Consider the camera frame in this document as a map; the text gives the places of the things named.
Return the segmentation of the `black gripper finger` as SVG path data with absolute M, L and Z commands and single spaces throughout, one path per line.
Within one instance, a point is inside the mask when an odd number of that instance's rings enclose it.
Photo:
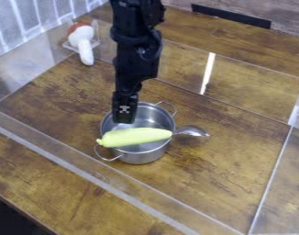
M 112 93 L 112 121 L 115 123 L 132 124 L 136 117 L 139 95 L 121 95 Z

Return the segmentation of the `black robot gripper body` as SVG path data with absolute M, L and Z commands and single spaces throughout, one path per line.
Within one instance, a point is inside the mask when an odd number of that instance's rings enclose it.
M 131 95 L 141 82 L 157 76 L 161 34 L 156 25 L 164 21 L 160 0 L 109 0 L 112 7 L 111 38 L 116 42 L 116 91 Z

